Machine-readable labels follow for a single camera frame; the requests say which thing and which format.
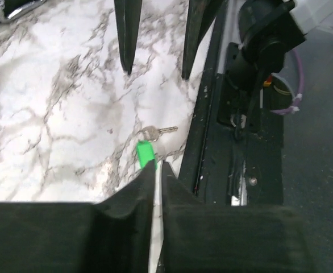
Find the green tagged key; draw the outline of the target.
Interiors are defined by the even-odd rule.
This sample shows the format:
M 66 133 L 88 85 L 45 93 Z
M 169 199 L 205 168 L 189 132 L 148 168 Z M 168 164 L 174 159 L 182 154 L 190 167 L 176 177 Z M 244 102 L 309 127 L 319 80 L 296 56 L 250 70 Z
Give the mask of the green tagged key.
M 166 127 L 158 129 L 155 126 L 146 126 L 140 130 L 143 139 L 136 144 L 136 154 L 138 156 L 140 168 L 143 169 L 148 162 L 153 162 L 157 170 L 157 161 L 153 150 L 152 142 L 155 142 L 165 133 L 177 131 L 178 127 Z

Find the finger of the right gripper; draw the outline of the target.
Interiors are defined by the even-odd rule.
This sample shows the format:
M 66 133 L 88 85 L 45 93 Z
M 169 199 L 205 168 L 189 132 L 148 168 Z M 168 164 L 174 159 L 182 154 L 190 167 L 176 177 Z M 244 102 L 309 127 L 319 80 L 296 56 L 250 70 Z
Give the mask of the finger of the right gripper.
M 140 0 L 114 0 L 122 68 L 132 72 L 140 23 Z
M 198 47 L 226 1 L 190 0 L 186 21 L 181 77 L 190 78 Z

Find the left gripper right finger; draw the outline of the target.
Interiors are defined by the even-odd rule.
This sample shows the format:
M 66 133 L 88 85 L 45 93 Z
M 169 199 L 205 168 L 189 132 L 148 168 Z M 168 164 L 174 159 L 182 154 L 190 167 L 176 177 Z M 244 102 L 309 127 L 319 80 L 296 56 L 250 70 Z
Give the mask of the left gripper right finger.
M 333 272 L 333 217 L 281 205 L 206 205 L 161 165 L 160 272 Z

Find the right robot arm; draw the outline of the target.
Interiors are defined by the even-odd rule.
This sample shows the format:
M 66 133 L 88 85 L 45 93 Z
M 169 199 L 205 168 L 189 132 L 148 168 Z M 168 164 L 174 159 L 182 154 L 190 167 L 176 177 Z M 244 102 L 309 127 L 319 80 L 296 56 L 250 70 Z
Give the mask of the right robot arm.
M 181 77 L 189 79 L 198 46 L 215 19 L 222 1 L 189 1 Z M 131 73 L 141 16 L 141 1 L 115 1 L 120 62 Z M 245 1 L 238 13 L 242 58 L 260 62 L 272 41 L 285 53 L 300 45 L 305 35 L 333 14 L 333 1 Z

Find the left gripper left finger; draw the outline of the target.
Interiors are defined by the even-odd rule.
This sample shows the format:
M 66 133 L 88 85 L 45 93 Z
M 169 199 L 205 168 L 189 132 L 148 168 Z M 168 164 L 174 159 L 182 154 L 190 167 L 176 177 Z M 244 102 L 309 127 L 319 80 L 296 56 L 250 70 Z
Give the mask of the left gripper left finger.
M 107 200 L 0 202 L 0 272 L 147 272 L 155 166 Z

